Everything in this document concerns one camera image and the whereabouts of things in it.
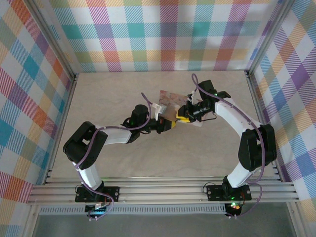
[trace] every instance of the plaid wallpaper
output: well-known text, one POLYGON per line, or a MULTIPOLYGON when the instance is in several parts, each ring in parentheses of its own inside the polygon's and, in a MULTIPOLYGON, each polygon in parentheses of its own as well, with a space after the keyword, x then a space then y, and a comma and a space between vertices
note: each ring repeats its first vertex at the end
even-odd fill
POLYGON ((37 2, 84 72, 244 70, 279 6, 277 0, 37 2))
POLYGON ((0 1, 0 236, 22 212, 52 150, 70 80, 22 0, 0 1))
POLYGON ((316 236, 316 0, 295 1, 255 77, 283 173, 316 236))

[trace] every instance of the beige floor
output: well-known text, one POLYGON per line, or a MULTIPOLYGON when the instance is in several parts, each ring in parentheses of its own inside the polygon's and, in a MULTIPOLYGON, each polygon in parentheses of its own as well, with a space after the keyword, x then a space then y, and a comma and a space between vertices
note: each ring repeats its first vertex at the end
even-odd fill
MULTIPOLYGON (((188 94, 194 89, 192 72, 82 73, 67 117, 52 177, 76 177, 62 147, 86 120, 95 125, 119 125, 135 105, 146 104, 144 92, 158 102, 159 91, 188 94)), ((257 118, 244 72, 197 72, 199 81, 211 79, 227 91, 250 116, 257 118)), ((96 162, 101 177, 225 176, 238 163, 240 139, 220 117, 201 128, 177 123, 165 133, 143 135, 132 144, 105 146, 96 162)), ((273 174, 268 166, 266 176, 273 174)))

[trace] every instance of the ventilation grille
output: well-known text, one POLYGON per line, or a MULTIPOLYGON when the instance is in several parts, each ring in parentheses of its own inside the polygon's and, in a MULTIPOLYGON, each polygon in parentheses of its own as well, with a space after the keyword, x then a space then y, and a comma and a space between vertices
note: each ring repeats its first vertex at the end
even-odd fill
MULTIPOLYGON (((225 213, 223 204, 192 205, 120 205, 114 206, 109 214, 221 214, 225 213)), ((85 214, 84 206, 42 206, 40 215, 85 214)))

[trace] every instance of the black mounting plate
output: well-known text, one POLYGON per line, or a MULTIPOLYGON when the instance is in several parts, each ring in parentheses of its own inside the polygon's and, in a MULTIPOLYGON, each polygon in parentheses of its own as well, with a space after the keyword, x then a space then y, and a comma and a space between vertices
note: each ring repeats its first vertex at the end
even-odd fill
MULTIPOLYGON (((95 196, 91 195, 85 187, 78 187, 76 190, 75 202, 96 202, 95 196)), ((119 187, 103 187, 102 193, 108 194, 113 197, 114 202, 119 201, 119 187)))
POLYGON ((209 201, 249 201, 251 200, 250 188, 248 185, 234 189, 234 192, 228 197, 225 195, 222 185, 206 186, 207 199, 209 201))

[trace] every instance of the yellow object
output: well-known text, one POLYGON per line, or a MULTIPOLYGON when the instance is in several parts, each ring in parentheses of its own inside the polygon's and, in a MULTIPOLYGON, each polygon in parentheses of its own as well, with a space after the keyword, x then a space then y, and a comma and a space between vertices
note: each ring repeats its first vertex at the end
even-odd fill
POLYGON ((179 115, 178 115, 178 112, 177 112, 176 118, 179 119, 179 120, 182 121, 182 122, 190 122, 190 120, 189 120, 188 118, 179 116, 179 115))

